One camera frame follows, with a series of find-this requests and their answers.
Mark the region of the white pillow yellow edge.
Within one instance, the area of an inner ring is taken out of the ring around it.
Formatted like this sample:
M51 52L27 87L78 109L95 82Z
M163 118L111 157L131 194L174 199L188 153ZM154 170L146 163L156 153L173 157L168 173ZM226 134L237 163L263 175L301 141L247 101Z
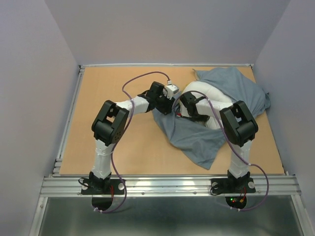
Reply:
M230 97L206 82L194 81L183 90L180 114L209 129L219 129L222 124L220 110L233 105Z

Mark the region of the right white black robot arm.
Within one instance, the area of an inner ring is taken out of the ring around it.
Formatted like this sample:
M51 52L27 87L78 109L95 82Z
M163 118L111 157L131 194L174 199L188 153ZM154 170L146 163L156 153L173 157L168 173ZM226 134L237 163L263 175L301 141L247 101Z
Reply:
M201 92L196 97L196 93L193 90L180 96L180 114L193 121L214 118L232 150L227 177L211 179L211 194L254 193L249 155L258 125L250 110L244 101L223 103L212 101Z

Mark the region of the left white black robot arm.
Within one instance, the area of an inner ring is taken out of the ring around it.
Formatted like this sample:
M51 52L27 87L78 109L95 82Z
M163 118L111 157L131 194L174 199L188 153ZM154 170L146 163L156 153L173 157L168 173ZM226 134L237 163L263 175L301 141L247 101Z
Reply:
M151 87L133 99L115 103L107 100L92 123L95 138L94 166L89 177L83 179L84 195L106 194L110 191L111 157L115 145L124 135L127 122L137 114L157 109L164 115L171 113L174 95L179 88L168 82L165 86L153 82Z

